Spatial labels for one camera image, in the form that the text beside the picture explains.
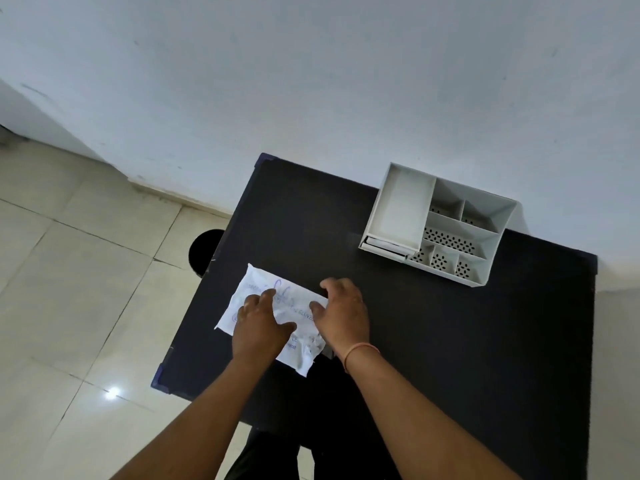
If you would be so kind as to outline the person's right hand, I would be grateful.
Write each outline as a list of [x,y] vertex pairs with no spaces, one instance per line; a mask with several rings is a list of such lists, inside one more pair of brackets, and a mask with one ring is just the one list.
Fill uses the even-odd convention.
[[369,343],[369,316],[357,286],[348,278],[326,278],[320,286],[327,293],[324,329],[318,329],[334,354],[344,361],[355,346]]

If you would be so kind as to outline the person's left hand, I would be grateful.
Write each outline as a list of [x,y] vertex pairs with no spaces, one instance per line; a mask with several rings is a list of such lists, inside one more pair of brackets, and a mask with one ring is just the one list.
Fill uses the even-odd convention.
[[260,296],[249,295],[238,309],[232,338],[234,362],[265,369],[285,347],[278,340],[275,295],[275,289],[267,289]]

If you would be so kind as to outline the white printed paper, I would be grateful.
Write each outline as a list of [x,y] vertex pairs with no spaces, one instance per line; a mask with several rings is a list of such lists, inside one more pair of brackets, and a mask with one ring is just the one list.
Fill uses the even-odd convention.
[[327,298],[249,264],[215,329],[233,336],[237,311],[244,304],[245,299],[250,295],[259,296],[268,289],[276,290],[273,298],[273,314],[276,322],[279,324],[293,322],[297,325],[287,344],[277,356],[277,361],[306,378],[315,359],[326,347],[325,340],[316,328],[309,304],[315,301],[326,307]]

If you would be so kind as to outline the person's left forearm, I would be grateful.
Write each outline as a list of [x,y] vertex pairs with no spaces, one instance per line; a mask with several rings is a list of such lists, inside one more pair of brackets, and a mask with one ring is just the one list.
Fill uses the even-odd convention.
[[110,480],[215,480],[273,355],[233,357],[217,379]]

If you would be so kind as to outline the person's right forearm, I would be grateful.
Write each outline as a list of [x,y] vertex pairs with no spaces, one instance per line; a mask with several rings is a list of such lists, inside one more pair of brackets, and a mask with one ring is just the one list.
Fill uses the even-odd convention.
[[368,343],[342,362],[403,480],[522,480]]

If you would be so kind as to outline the black round stool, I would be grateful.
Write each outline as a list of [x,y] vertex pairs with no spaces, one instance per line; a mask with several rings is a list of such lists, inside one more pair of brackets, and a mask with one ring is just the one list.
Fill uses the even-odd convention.
[[207,230],[191,243],[188,250],[188,263],[199,278],[203,278],[216,252],[225,231],[220,228]]

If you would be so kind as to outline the white plastic desk organizer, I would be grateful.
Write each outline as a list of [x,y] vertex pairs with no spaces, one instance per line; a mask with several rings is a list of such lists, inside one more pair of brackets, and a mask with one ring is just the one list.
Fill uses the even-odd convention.
[[468,287],[482,287],[518,205],[391,163],[358,247]]

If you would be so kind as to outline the person's black trousers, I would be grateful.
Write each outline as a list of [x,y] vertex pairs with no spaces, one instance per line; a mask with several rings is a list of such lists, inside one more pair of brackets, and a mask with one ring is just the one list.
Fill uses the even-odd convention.
[[[300,444],[252,428],[224,480],[300,480]],[[388,455],[356,440],[322,439],[311,448],[314,480],[402,480]]]

